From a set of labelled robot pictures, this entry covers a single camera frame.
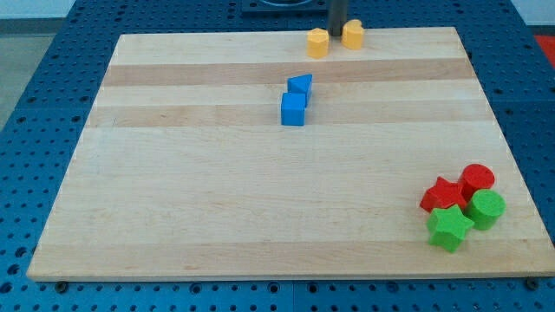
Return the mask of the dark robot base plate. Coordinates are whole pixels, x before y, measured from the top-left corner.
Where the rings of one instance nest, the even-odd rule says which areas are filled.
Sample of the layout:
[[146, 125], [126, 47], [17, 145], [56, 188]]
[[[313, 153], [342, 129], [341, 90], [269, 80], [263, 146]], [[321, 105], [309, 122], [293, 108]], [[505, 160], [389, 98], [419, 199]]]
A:
[[328, 10], [326, 0], [242, 0], [243, 16], [289, 13], [323, 13]]

